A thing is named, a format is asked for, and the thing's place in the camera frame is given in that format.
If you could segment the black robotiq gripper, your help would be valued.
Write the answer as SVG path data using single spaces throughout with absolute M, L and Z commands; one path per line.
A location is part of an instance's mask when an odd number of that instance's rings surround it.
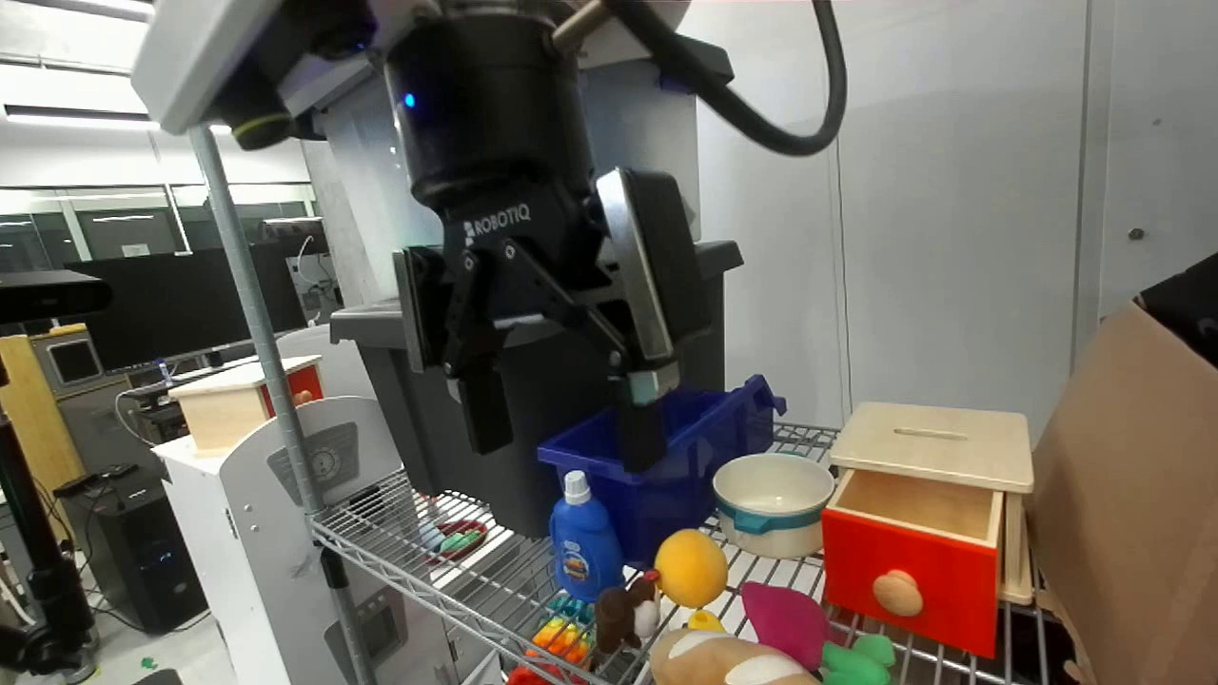
M 402 260 L 402 305 L 421 362 L 457 386 L 477 452 L 514 438 L 494 370 L 514 326 L 557 323 L 617 351 L 617 438 L 626 469 L 646 474 L 683 370 L 629 172 L 593 182 L 571 21 L 568 5 L 448 5 L 391 47 L 411 193 L 443 222 L 443 247 Z M 593 305 L 609 283 L 629 337 Z

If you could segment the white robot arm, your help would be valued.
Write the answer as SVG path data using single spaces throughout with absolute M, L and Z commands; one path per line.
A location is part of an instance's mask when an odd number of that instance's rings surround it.
M 693 286 L 693 239 L 667 175 L 591 162 L 580 61 L 609 23 L 674 83 L 718 87 L 646 0 L 161 0 L 128 83 L 168 135 L 228 125 L 268 149 L 315 130 L 327 79 L 385 71 L 411 193 L 444 230 L 401 260 L 409 343 L 457 387 L 467 447 L 514 442 L 509 337 L 563 326 L 601 351 L 617 447 L 646 469 L 683 382 L 674 296 Z

